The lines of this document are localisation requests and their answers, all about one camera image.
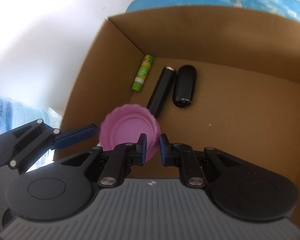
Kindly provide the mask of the pink plastic lid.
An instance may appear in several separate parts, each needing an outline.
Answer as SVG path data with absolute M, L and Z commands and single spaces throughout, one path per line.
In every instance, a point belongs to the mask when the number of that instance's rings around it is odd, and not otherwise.
M 116 107 L 101 124 L 99 144 L 104 150 L 112 150 L 116 145 L 138 142 L 140 134 L 147 135 L 145 161 L 150 161 L 159 148 L 160 126 L 150 111 L 138 104 Z

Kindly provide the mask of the green glue stick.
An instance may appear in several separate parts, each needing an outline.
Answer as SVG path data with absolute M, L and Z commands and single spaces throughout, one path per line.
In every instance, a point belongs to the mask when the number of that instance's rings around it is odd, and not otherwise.
M 144 56 L 142 63 L 140 64 L 139 70 L 136 74 L 136 77 L 134 79 L 134 82 L 132 84 L 131 87 L 132 90 L 139 92 L 142 89 L 153 61 L 154 61 L 153 56 L 148 54 Z

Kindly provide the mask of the black oval case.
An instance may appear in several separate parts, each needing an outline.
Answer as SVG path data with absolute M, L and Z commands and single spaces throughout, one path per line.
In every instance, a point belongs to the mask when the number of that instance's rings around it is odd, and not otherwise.
M 193 100 L 196 86 L 197 71 L 192 65 L 184 65 L 179 68 L 172 94 L 175 106 L 185 108 L 190 106 Z

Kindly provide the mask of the black cylindrical tube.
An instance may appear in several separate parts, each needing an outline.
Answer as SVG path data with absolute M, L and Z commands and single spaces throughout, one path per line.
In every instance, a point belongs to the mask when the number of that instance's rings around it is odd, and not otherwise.
M 169 66 L 162 69 L 157 84 L 147 104 L 147 109 L 157 119 L 163 109 L 176 77 L 177 71 Z

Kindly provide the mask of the brown cardboard box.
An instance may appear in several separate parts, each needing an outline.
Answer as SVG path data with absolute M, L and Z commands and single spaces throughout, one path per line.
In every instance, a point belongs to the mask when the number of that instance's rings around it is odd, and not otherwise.
M 62 128 L 96 124 L 96 136 L 60 159 L 113 139 L 103 124 L 125 104 L 152 104 L 162 133 L 196 150 L 212 146 L 296 184 L 300 226 L 300 21 L 207 5 L 111 16 L 74 81 Z

